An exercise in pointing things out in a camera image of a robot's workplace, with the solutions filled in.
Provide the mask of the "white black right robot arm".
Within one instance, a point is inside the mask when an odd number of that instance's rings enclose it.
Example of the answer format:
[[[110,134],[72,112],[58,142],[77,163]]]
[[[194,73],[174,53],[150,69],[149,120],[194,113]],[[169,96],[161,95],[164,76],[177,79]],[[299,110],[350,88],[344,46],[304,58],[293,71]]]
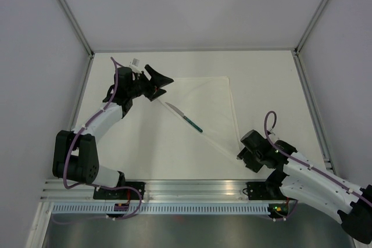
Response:
[[[241,143],[244,148],[237,157],[246,168],[272,170],[260,188],[247,183],[251,199],[297,200],[336,220],[358,242],[371,243],[370,185],[362,188],[322,170],[294,146],[282,140],[272,145],[255,130],[245,134]]]

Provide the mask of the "knife with teal handle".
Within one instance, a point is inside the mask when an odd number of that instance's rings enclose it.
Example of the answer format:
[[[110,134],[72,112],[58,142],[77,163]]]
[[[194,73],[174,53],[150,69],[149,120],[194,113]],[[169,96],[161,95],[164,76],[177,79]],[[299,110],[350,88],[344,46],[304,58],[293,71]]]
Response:
[[[169,102],[166,102],[166,104],[178,115],[180,115],[189,125],[196,129],[199,133],[203,133],[203,129],[199,127],[197,124],[195,124],[190,118],[188,118],[180,109],[178,109],[176,106],[172,105]]]

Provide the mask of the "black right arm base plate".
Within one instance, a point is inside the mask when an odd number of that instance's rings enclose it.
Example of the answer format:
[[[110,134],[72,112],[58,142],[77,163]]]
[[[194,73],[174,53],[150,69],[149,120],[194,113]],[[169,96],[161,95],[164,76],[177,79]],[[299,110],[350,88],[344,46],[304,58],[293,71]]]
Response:
[[[296,200],[295,198],[283,195],[278,187],[268,186],[264,181],[248,181],[242,193],[245,194],[249,200]]]

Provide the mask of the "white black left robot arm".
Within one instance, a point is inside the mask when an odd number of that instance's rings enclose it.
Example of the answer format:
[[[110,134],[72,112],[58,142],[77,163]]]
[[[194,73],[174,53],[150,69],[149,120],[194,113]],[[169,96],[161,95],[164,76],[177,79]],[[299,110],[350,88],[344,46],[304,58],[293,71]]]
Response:
[[[148,64],[143,71],[118,63],[114,66],[113,84],[99,109],[81,126],[58,132],[52,173],[62,179],[66,189],[89,185],[97,190],[106,190],[114,199],[121,199],[128,188],[125,175],[100,165],[97,144],[128,114],[135,98],[144,96],[154,101],[166,93],[164,87],[174,80],[158,73]]]

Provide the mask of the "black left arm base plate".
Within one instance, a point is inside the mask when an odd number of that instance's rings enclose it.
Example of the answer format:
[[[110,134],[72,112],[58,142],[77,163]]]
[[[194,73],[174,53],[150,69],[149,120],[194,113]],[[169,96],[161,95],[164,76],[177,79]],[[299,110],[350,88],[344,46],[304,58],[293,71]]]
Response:
[[[145,193],[145,182],[129,181],[126,182],[127,187],[136,189],[141,196]],[[99,188],[94,191],[94,200],[139,200],[139,197],[135,190],[132,189],[121,189],[121,190],[108,190]]]

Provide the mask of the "white cloth napkin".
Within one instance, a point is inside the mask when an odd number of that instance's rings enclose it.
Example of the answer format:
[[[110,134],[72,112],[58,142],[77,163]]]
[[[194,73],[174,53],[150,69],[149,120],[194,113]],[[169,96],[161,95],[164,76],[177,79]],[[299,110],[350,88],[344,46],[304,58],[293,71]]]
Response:
[[[230,164],[245,168],[243,161],[237,159],[242,145],[239,143],[239,128],[228,77],[177,78],[159,102]],[[166,102],[180,109],[203,129],[203,133],[189,125]]]

